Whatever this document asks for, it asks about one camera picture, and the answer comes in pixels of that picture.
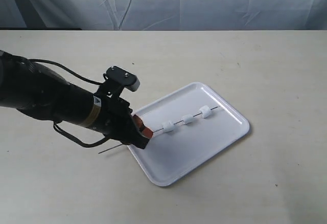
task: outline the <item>wire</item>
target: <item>wire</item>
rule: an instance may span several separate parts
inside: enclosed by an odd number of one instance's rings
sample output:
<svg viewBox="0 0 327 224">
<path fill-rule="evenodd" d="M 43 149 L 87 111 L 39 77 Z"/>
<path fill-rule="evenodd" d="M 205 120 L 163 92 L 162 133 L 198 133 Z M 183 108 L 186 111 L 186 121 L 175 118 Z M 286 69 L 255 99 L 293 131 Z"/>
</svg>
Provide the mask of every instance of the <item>wire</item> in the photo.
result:
<svg viewBox="0 0 327 224">
<path fill-rule="evenodd" d="M 68 133 L 65 130 L 63 130 L 62 128 L 60 128 L 58 126 L 58 124 L 56 124 L 55 122 L 53 123 L 53 128 L 56 132 L 58 132 L 62 136 L 65 136 L 66 138 L 70 139 L 71 141 L 74 141 L 76 144 L 78 144 L 84 148 L 92 148 L 92 147 L 100 146 L 110 139 L 110 137 L 105 137 L 97 142 L 92 143 L 92 144 L 86 144 L 86 143 L 82 142 L 80 139 L 76 138 L 75 136 L 71 135 L 70 133 Z"/>
<path fill-rule="evenodd" d="M 54 61 L 44 60 L 44 59 L 29 59 L 29 61 L 31 61 L 31 62 L 39 62 L 39 63 L 46 63 L 46 64 L 53 64 L 53 65 L 56 65 L 57 67 L 60 67 L 60 68 L 64 69 L 65 71 L 69 72 L 70 74 L 74 75 L 75 77 L 77 77 L 77 78 L 79 78 L 79 79 L 81 79 L 81 80 L 83 80 L 85 82 L 88 82 L 88 83 L 91 83 L 91 84 L 95 84 L 95 85 L 101 85 L 102 84 L 100 82 L 92 81 L 90 79 L 87 79 L 85 77 L 82 77 L 81 75 L 77 74 L 76 72 L 73 72 L 71 69 L 68 69 L 64 65 L 59 64 L 59 63 L 54 62 Z"/>
</svg>

